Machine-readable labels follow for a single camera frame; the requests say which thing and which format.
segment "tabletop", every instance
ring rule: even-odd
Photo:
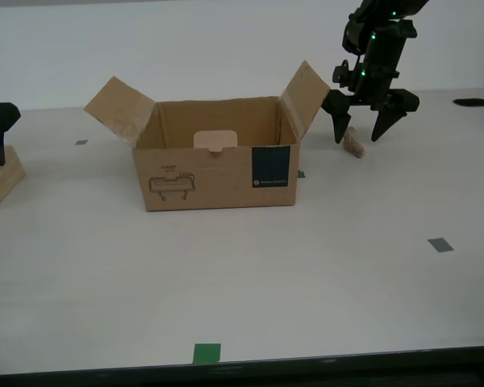
[[[24,111],[0,374],[189,364],[196,343],[223,362],[484,346],[484,107],[452,102],[484,90],[419,96],[377,143],[376,113],[352,108],[360,160],[321,110],[295,206],[160,213],[82,109]]]

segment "cardboard box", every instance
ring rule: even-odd
[[[113,77],[85,111],[133,148],[147,211],[292,206],[329,90],[307,62],[281,97],[154,102]]]

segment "green tape marker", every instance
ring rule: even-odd
[[[220,361],[220,344],[195,344],[194,364],[211,364]]]

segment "box flap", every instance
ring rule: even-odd
[[[304,61],[281,96],[298,140],[307,133],[328,91],[330,87]]]
[[[84,110],[134,148],[154,104],[151,98],[112,77]]]

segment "gray tape marker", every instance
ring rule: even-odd
[[[429,239],[428,242],[436,249],[437,252],[452,252],[453,247],[445,238]]]

